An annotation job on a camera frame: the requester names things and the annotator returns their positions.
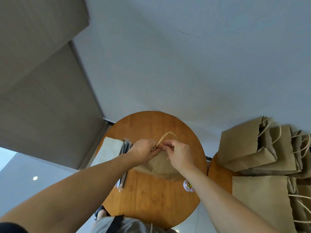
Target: black strap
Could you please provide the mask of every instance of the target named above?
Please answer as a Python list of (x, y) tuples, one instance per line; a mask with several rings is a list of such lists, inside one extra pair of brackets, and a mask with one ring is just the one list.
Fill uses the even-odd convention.
[(108, 227), (106, 233), (116, 233), (120, 229), (123, 219), (124, 215), (115, 216), (115, 218), (112, 220), (112, 223)]

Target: wooden tabletop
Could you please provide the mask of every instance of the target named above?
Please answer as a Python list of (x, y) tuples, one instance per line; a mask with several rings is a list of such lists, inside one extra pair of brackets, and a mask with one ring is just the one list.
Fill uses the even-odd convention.
[(209, 165), (208, 177), (218, 184), (221, 188), (232, 194), (232, 177), (243, 176), (239, 172), (233, 172), (217, 163), (217, 153), (212, 158)]
[[(134, 143), (144, 138), (159, 141), (169, 131), (190, 146), (194, 164), (206, 174), (204, 151), (194, 132), (176, 117), (163, 112), (144, 111), (126, 116), (105, 134), (97, 150), (106, 136), (119, 140), (128, 138)], [(114, 188), (103, 205), (112, 216), (124, 214), (168, 229), (184, 221), (199, 202), (196, 193), (184, 189), (182, 180), (172, 182), (131, 169), (124, 189), (118, 192)]]

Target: person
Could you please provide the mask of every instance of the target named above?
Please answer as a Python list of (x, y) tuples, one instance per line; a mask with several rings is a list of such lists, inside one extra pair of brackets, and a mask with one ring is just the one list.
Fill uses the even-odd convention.
[[(176, 140), (164, 141), (154, 149), (156, 145), (154, 140), (142, 139), (127, 154), (76, 172), (45, 188), (3, 215), (0, 232), (75, 233), (103, 203), (126, 171), (146, 164), (162, 149), (167, 152), (172, 166), (192, 184), (218, 233), (278, 232), (196, 168), (188, 145)], [(121, 225), (108, 231), (113, 217), (105, 215), (104, 209), (98, 213), (92, 233), (150, 232), (149, 225), (132, 218), (122, 219)], [(157, 228), (154, 232), (165, 231)]]

